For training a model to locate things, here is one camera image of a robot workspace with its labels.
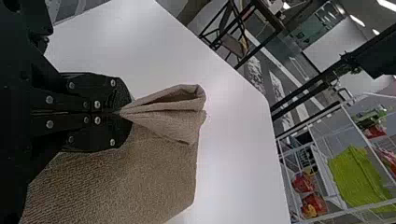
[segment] white table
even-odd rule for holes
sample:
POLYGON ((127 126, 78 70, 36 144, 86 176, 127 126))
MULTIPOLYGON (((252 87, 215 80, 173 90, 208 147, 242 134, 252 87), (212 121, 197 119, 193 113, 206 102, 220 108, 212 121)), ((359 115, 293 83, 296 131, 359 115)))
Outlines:
POLYGON ((194 204, 169 223, 290 223, 266 99, 153 0, 113 0, 55 27, 59 71, 121 77, 135 98, 200 84, 208 118, 194 204))

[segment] yellow-green cloth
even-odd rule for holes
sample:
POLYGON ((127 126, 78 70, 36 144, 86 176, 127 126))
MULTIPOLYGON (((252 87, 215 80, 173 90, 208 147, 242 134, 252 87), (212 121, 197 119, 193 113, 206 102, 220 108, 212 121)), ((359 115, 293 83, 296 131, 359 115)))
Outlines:
MULTIPOLYGON (((392 196, 382 186, 381 176, 367 158, 364 148, 349 146, 336 158, 329 160, 334 181, 341 197, 350 206, 380 203, 392 196)), ((392 212, 392 205, 373 209, 375 212, 392 212)))

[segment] black metal frame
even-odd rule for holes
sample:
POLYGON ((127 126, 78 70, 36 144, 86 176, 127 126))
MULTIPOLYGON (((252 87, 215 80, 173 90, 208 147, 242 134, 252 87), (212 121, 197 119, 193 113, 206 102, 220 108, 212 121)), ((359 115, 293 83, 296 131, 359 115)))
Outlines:
POLYGON ((341 59, 327 68, 324 72, 306 82, 285 98, 272 105, 270 110, 273 121, 304 103, 318 93, 326 90, 337 78, 347 74, 345 70, 353 71, 357 68, 365 70, 372 78, 380 77, 384 74, 396 74, 396 23, 390 26, 381 35, 376 36, 364 45, 352 52, 346 52, 341 59), (303 94, 316 86, 308 94, 303 94), (289 106, 282 108, 284 104, 294 97, 299 98, 289 106))
POLYGON ((261 1, 261 0, 251 0, 239 13, 235 13, 235 18, 226 26, 226 28, 219 32, 217 37, 210 41, 206 37, 208 35, 212 35, 215 32, 219 31, 215 29, 206 33, 206 30, 210 27, 211 24, 226 10, 228 5, 224 5, 224 7, 216 14, 216 16, 209 22, 209 24, 204 28, 204 30, 199 34, 199 38, 203 39, 206 43, 209 44, 209 47, 213 50, 219 49, 221 46, 221 39, 232 30, 232 28, 237 24, 237 26, 230 32, 232 35, 237 29, 241 30, 241 37, 243 36, 246 40, 248 40, 245 36, 245 27, 244 22, 247 21, 250 16, 253 15, 255 10, 259 10, 260 13, 269 21, 269 23, 274 27, 275 31, 267 37, 263 42, 260 43, 259 46, 254 48, 251 52, 248 52, 243 58, 238 58, 238 64, 234 67, 234 69, 240 68, 245 62, 247 62, 251 57, 253 57, 257 52, 259 52, 265 45, 267 45, 272 39, 274 39, 277 35, 279 35, 285 27, 282 22, 269 10, 269 8, 261 1))

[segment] towel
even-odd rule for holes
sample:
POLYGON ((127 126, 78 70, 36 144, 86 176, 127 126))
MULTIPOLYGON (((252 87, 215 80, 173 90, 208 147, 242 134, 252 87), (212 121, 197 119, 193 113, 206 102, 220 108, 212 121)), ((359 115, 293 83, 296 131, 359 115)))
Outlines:
POLYGON ((164 223, 193 203, 205 92, 178 85, 126 105, 121 148, 60 153, 29 185, 20 223, 164 223))

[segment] fabric fold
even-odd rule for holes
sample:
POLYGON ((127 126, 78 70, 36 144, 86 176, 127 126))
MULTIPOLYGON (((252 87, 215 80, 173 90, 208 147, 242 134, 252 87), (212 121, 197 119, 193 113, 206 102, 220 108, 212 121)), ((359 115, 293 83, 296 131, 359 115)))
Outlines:
POLYGON ((60 153, 32 181, 21 223, 164 223, 193 203, 205 92, 179 85, 125 106, 121 148, 60 153))

